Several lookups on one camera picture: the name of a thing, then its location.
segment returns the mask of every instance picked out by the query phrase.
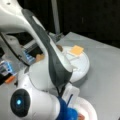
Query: white plastic casing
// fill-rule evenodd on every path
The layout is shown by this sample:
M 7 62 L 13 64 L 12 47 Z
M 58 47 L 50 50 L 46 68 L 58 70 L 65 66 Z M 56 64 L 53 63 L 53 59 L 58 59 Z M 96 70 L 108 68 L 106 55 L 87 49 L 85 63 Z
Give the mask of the white plastic casing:
M 35 89 L 29 76 L 23 74 L 24 70 L 18 76 L 18 88 L 25 89 L 30 95 L 30 109 L 28 115 L 23 120 L 55 120 L 60 111 L 58 99 L 43 91 Z

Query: small orange block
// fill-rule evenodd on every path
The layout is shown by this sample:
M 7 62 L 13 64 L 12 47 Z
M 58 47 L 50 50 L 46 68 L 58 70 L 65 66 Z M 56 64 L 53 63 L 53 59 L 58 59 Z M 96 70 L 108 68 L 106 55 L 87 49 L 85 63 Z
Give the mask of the small orange block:
M 84 48 L 75 45 L 71 50 L 70 53 L 74 54 L 74 55 L 80 55 L 83 52 Z
M 14 79 L 15 79 L 15 76 L 11 76 L 5 81 L 5 83 L 10 84 Z

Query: orange object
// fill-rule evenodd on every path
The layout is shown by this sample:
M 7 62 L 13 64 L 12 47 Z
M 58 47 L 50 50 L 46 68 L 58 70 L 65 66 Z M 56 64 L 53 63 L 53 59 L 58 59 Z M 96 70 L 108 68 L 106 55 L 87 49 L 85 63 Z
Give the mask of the orange object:
M 14 79 L 15 79 L 15 76 L 11 76 L 5 81 L 5 83 L 10 84 Z
M 71 50 L 70 53 L 74 54 L 74 55 L 80 55 L 83 52 L 84 48 L 75 45 Z
M 79 115 L 78 120 L 85 120 L 85 117 L 83 115 Z

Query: white table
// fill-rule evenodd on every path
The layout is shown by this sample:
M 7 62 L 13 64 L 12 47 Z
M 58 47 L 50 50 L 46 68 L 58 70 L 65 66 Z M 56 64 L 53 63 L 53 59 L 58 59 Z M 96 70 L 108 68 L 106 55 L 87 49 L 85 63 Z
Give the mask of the white table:
M 85 48 L 91 67 L 87 80 L 78 86 L 80 96 L 96 109 L 98 120 L 118 120 L 120 117 L 120 49 L 69 33 L 58 42 L 64 46 Z

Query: table surface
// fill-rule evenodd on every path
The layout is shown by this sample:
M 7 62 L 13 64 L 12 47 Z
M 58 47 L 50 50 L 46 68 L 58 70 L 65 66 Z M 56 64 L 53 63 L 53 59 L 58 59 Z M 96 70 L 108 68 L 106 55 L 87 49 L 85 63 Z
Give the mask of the table surface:
M 120 49 L 70 32 L 58 44 L 85 48 L 91 66 L 85 82 L 78 86 L 80 97 L 96 109 L 98 120 L 118 120 L 120 117 Z M 18 120 L 11 115 L 10 96 L 15 86 L 0 87 L 0 120 Z

